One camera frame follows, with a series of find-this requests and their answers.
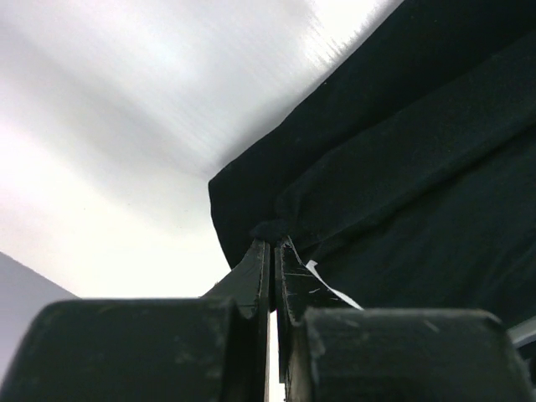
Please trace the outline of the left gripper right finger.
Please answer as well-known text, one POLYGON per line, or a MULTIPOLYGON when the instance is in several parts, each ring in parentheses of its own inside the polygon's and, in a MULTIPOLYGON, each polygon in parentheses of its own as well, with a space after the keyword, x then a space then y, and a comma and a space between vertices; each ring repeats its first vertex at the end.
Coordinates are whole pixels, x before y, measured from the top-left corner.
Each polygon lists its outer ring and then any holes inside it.
POLYGON ((279 376, 289 401, 532 401, 535 363, 483 310, 361 309, 274 252, 279 376))

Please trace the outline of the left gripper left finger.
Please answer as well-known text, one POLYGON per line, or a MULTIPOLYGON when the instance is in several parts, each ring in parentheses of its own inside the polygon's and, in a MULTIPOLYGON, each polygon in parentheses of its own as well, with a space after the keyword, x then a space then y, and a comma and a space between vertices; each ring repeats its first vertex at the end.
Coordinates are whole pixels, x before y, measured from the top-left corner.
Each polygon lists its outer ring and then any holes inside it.
POLYGON ((4 401, 265 401, 271 248, 199 298, 57 301, 31 322, 4 401))

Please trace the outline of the black t-shirt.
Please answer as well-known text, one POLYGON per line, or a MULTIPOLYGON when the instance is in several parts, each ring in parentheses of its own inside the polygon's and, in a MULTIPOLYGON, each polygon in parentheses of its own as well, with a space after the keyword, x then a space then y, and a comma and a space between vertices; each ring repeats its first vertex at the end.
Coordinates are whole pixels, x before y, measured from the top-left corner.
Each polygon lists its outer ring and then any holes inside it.
POLYGON ((361 307, 529 319, 534 2, 402 2, 209 197, 230 265, 290 240, 361 307))

